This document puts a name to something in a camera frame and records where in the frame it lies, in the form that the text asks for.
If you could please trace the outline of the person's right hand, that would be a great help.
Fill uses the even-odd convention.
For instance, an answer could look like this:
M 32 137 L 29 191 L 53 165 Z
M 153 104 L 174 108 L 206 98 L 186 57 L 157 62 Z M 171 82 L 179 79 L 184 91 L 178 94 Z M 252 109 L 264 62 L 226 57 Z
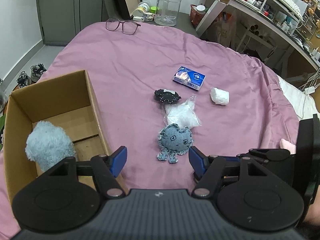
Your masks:
M 288 150 L 290 154 L 296 154 L 296 145 L 285 139 L 280 140 L 279 146 L 281 149 Z

